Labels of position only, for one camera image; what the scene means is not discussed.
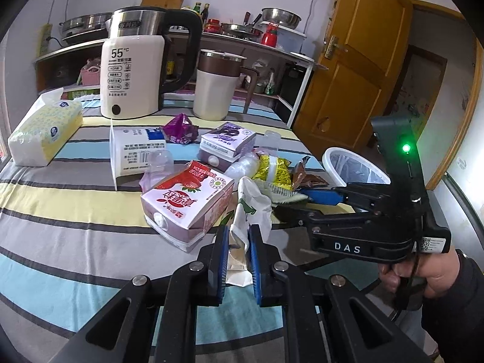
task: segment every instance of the wooden door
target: wooden door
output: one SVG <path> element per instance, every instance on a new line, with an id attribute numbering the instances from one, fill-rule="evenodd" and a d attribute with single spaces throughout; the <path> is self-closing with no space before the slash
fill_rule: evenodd
<path id="1" fill-rule="evenodd" d="M 314 73 L 294 133 L 321 157 L 332 146 L 358 151 L 372 134 L 399 75 L 412 18 L 410 0 L 338 0 L 327 42 L 338 37 L 328 70 Z"/>

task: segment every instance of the red thermos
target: red thermos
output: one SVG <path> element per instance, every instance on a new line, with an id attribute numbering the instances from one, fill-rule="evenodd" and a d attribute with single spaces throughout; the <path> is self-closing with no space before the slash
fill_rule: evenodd
<path id="1" fill-rule="evenodd" d="M 275 48 L 277 45 L 277 25 L 271 23 L 267 26 L 267 30 L 262 36 L 260 43 Z"/>

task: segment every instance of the mug handle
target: mug handle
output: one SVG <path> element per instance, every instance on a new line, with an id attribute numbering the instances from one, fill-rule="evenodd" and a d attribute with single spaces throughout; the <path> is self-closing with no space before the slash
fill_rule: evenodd
<path id="1" fill-rule="evenodd" d="M 173 82 L 164 82 L 160 86 L 160 95 L 176 91 L 188 83 L 197 66 L 198 52 L 202 38 L 202 21 L 195 12 L 187 9 L 167 9 L 163 20 L 163 27 L 170 28 L 170 26 L 183 26 L 188 28 L 185 62 L 180 78 Z"/>
<path id="2" fill-rule="evenodd" d="M 243 113 L 247 113 L 247 111 L 249 110 L 250 101 L 252 100 L 253 91 L 256 89 L 257 80 L 259 79 L 259 73 L 256 70 L 252 68 L 247 68 L 247 67 L 241 67 L 240 72 L 242 74 L 246 74 L 250 76 L 250 86 L 247 89 L 247 97 L 245 98 L 245 105 L 244 105 L 244 112 L 243 112 Z"/>

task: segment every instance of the metal bolt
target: metal bolt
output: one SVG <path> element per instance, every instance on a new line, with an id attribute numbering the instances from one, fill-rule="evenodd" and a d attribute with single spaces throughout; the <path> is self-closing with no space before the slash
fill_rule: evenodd
<path id="1" fill-rule="evenodd" d="M 289 265 L 287 264 L 287 262 L 279 261 L 274 263 L 274 270 L 286 271 L 287 269 L 289 269 Z"/>
<path id="2" fill-rule="evenodd" d="M 346 278 L 339 274 L 331 276 L 330 280 L 334 286 L 343 286 L 344 284 L 346 284 Z"/>
<path id="3" fill-rule="evenodd" d="M 192 271 L 200 271 L 204 268 L 204 264 L 203 262 L 200 262 L 200 261 L 194 261 L 192 263 L 190 263 L 190 270 Z"/>
<path id="4" fill-rule="evenodd" d="M 148 282 L 148 278 L 144 275 L 137 275 L 132 279 L 132 284 L 135 286 L 142 286 L 146 284 L 146 282 Z"/>

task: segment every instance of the purple wrapper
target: purple wrapper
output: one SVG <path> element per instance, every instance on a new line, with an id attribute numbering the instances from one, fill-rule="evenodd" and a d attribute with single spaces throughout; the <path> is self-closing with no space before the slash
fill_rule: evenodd
<path id="1" fill-rule="evenodd" d="M 180 113 L 163 127 L 166 140 L 187 145 L 197 139 L 198 126 L 193 125 L 187 115 Z"/>

